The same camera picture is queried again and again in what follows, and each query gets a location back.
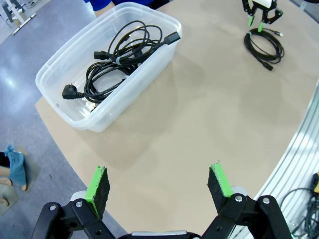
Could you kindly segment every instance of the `power cord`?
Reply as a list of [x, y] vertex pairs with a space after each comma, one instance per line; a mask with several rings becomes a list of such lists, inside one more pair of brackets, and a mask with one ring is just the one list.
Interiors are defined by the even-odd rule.
[[[129, 25], [133, 23], [142, 24], [141, 27], [135, 28], [134, 30], [126, 33], [117, 43], [113, 53], [111, 53], [112, 45], [114, 44], [117, 37], [121, 32]], [[158, 39], [151, 39], [149, 32], [150, 28], [156, 28], [159, 31]], [[144, 33], [143, 38], [131, 40], [130, 38], [134, 33]], [[123, 26], [119, 32], [113, 38], [108, 52], [96, 51], [94, 52], [94, 58], [99, 60], [111, 60], [96, 62], [91, 65], [86, 72], [86, 81], [84, 86], [84, 92], [78, 92], [74, 85], [66, 85], [62, 92], [62, 97], [67, 100], [86, 98], [88, 101], [100, 104], [106, 97], [108, 97], [119, 85], [121, 85], [126, 77], [131, 75], [139, 66], [139, 64], [146, 61], [157, 49], [167, 44], [170, 45], [180, 39], [177, 32], [174, 32], [162, 40], [162, 29], [155, 25], [145, 25], [142, 21], [132, 21]], [[107, 88], [104, 91], [99, 92], [94, 83], [105, 74], [108, 74], [114, 70], [120, 70], [127, 76], [123, 78], [119, 83]]]
[[[293, 192], [298, 190], [307, 190], [312, 193], [311, 198], [308, 201], [306, 216], [300, 221], [300, 223], [292, 230], [292, 235], [295, 238], [305, 238], [316, 239], [319, 236], [319, 196], [317, 193], [310, 188], [296, 188], [289, 191], [283, 198], [280, 208], [282, 207], [284, 200]], [[300, 235], [295, 235], [298, 229], [304, 223], [304, 232]]]
[[[272, 32], [273, 34], [277, 36], [283, 36], [282, 33], [278, 31], [274, 31], [271, 29], [264, 28], [261, 32], [258, 31], [258, 28], [251, 29], [244, 37], [244, 44], [247, 48], [247, 50], [261, 63], [264, 67], [266, 67], [268, 70], [272, 71], [273, 66], [271, 64], [277, 64], [281, 61], [281, 58], [284, 57], [285, 51], [281, 43], [277, 38], [275, 38], [272, 34], [269, 32]], [[252, 35], [261, 36], [265, 39], [267, 39], [275, 48], [276, 54], [272, 55], [263, 49], [261, 49], [259, 46], [257, 46], [253, 40], [251, 39]]]

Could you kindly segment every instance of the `blue floor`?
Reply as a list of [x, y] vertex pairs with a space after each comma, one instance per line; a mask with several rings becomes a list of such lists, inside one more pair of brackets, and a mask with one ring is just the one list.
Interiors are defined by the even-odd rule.
[[[17, 187], [19, 201], [0, 216], [1, 239], [27, 239], [47, 202], [65, 205], [86, 187], [65, 160], [35, 109], [41, 97], [35, 76], [75, 33], [95, 19], [83, 0], [51, 0], [15, 36], [0, 45], [0, 151], [21, 145], [41, 166], [29, 193]], [[118, 234], [123, 230], [112, 224]], [[76, 234], [72, 238], [85, 238]]]

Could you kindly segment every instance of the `plastic container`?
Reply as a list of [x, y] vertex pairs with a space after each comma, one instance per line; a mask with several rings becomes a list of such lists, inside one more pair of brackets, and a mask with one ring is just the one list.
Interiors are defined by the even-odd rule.
[[[182, 37], [181, 24], [173, 17], [147, 6], [126, 2], [115, 6], [78, 32], [39, 70], [35, 79], [37, 87], [48, 103], [72, 127], [102, 132], [172, 60], [178, 42], [160, 47], [93, 111], [94, 104], [85, 98], [62, 98], [63, 88], [67, 84], [72, 83], [78, 91], [83, 92], [86, 70], [97, 61], [93, 52], [107, 51], [116, 33], [133, 20], [159, 26], [163, 37], [175, 31]], [[134, 24], [127, 30], [137, 26], [138, 24]], [[150, 30], [151, 35], [157, 36], [158, 31], [152, 30], [154, 32]], [[106, 89], [122, 76], [121, 72], [115, 71], [114, 74], [101, 78], [95, 86], [99, 90]]]

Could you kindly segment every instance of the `beige tabletop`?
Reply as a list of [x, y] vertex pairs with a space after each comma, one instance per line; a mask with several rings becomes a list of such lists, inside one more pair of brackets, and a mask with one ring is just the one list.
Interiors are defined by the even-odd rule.
[[252, 197], [269, 177], [319, 75], [319, 25], [289, 1], [279, 7], [284, 15], [270, 27], [284, 33], [286, 55], [272, 72], [244, 47], [250, 28], [240, 0], [174, 0], [160, 9], [183, 27], [173, 61], [105, 131], [73, 129], [39, 100], [86, 185], [107, 166], [107, 210], [128, 232], [203, 233], [216, 216], [211, 163], [220, 160], [230, 183]]

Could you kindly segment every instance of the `screw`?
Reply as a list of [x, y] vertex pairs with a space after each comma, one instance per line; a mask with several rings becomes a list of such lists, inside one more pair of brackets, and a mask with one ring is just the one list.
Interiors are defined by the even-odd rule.
[[77, 202], [75, 205], [79, 208], [82, 206], [82, 202]]
[[238, 196], [235, 197], [235, 200], [236, 200], [237, 202], [241, 202], [241, 201], [243, 200], [243, 198], [238, 195]]
[[263, 203], [265, 203], [265, 204], [269, 204], [269, 203], [270, 203], [270, 201], [269, 201], [269, 199], [268, 199], [268, 198], [264, 198], [264, 199], [263, 199]]

